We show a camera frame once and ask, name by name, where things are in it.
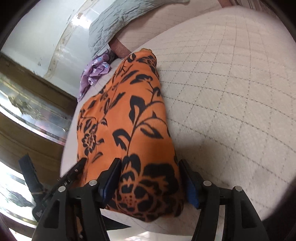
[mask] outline folded orange cloth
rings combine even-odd
[[[148,49],[126,57],[83,105],[77,124],[78,160],[87,158],[80,186],[120,158],[120,181],[106,208],[147,222],[180,215],[184,203],[156,64]]]

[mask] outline metal rivet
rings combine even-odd
[[[241,192],[242,191],[242,187],[241,186],[235,186],[235,190]]]
[[[90,186],[95,186],[98,182],[96,180],[89,181]]]
[[[212,183],[210,181],[204,181],[204,185],[207,186],[207,187],[209,187],[209,186],[212,185]]]
[[[59,192],[63,192],[65,190],[66,190],[66,187],[65,186],[60,186],[59,189],[58,189]]]

